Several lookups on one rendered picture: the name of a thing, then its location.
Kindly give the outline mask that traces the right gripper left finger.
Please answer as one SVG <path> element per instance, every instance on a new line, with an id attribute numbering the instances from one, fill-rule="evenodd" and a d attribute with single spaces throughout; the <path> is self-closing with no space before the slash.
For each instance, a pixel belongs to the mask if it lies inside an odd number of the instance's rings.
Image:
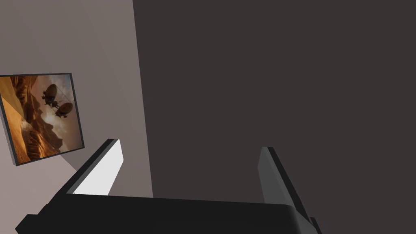
<path id="1" fill-rule="evenodd" d="M 107 139 L 59 189 L 59 194 L 107 196 L 124 158 L 119 139 Z"/>

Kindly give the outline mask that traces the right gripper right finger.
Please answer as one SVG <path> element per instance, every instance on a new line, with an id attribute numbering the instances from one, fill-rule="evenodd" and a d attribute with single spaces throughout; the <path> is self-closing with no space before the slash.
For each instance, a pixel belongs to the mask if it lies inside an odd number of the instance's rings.
<path id="1" fill-rule="evenodd" d="M 273 147 L 262 147 L 258 161 L 258 174 L 265 203 L 290 205 L 306 221 L 311 223 L 309 215 Z"/>

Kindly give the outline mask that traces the framed orange desert airship picture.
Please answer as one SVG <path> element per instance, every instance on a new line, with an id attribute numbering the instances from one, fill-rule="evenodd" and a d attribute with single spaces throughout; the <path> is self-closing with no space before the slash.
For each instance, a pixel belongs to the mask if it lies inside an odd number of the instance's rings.
<path id="1" fill-rule="evenodd" d="M 85 147 L 71 73 L 0 76 L 0 110 L 16 166 Z"/>

